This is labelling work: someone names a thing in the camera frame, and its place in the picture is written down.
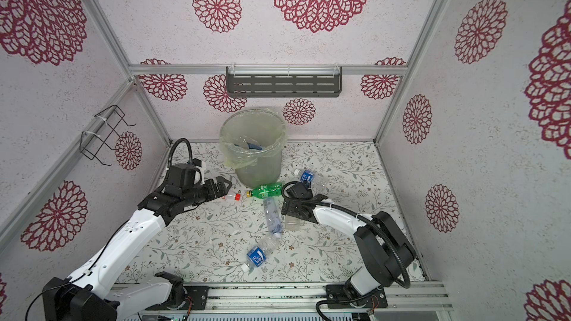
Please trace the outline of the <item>clear crushed water bottle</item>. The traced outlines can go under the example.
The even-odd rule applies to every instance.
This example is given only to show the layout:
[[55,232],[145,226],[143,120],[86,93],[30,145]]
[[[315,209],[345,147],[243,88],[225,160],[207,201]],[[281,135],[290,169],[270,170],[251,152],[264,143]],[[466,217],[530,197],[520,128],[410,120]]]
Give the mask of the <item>clear crushed water bottle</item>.
[[263,206],[269,233],[273,237],[280,239],[283,234],[283,223],[275,199],[273,197],[264,199]]

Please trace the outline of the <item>clear bottle blue cap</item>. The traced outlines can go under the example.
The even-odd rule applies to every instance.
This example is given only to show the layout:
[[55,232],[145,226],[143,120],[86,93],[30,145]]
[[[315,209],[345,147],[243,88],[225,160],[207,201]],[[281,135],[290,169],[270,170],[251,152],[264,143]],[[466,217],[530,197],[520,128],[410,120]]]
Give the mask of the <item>clear bottle blue cap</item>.
[[263,151],[264,148],[260,145],[259,142],[254,140],[253,138],[241,135],[236,139],[234,143],[236,147],[240,147],[244,150],[254,150],[254,151]]

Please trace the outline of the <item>bottle blue label white cap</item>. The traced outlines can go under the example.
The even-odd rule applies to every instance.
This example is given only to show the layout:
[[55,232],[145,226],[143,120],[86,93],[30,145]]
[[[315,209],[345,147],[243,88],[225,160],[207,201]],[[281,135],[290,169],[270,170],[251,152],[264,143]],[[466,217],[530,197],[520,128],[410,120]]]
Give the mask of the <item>bottle blue label white cap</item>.
[[281,242],[282,234],[273,233],[260,239],[246,254],[245,263],[241,265],[244,273],[263,265],[273,252],[278,249]]

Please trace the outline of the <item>clear bottle white cap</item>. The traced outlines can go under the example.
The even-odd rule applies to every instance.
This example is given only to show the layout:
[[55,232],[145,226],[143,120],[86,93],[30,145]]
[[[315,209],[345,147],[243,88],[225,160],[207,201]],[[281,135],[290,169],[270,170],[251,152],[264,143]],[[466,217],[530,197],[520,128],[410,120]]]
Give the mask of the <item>clear bottle white cap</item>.
[[287,215],[284,218],[284,225],[285,225],[285,229],[288,232],[291,232],[291,233],[299,232],[299,231],[301,231],[301,228],[303,227],[303,220]]

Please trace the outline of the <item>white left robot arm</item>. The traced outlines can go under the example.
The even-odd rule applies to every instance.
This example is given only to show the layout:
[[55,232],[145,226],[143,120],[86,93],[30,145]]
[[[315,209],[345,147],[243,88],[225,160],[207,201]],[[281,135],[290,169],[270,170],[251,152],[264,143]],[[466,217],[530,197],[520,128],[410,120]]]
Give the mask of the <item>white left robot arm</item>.
[[46,320],[123,320],[144,309],[179,309],[188,299],[182,278],[159,272],[124,291],[112,292],[117,278],[144,246],[177,215],[227,196],[231,181],[205,179],[194,159],[168,168],[163,183],[138,205],[108,242],[65,279],[53,278],[41,294]]

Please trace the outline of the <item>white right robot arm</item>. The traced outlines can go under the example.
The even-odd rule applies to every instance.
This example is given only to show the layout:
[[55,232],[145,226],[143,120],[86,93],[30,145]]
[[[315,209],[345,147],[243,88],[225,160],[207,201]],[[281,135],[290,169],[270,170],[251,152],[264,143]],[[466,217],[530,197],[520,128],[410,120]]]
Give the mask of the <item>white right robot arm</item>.
[[379,307],[385,288],[394,284],[405,289],[411,287],[407,269],[417,254],[389,213],[370,215],[352,211],[325,195],[313,194],[302,182],[288,182],[281,195],[282,215],[331,227],[349,236],[362,259],[363,266],[345,282],[342,292],[333,292],[316,304],[319,315],[324,314],[322,306],[339,309],[372,303]]

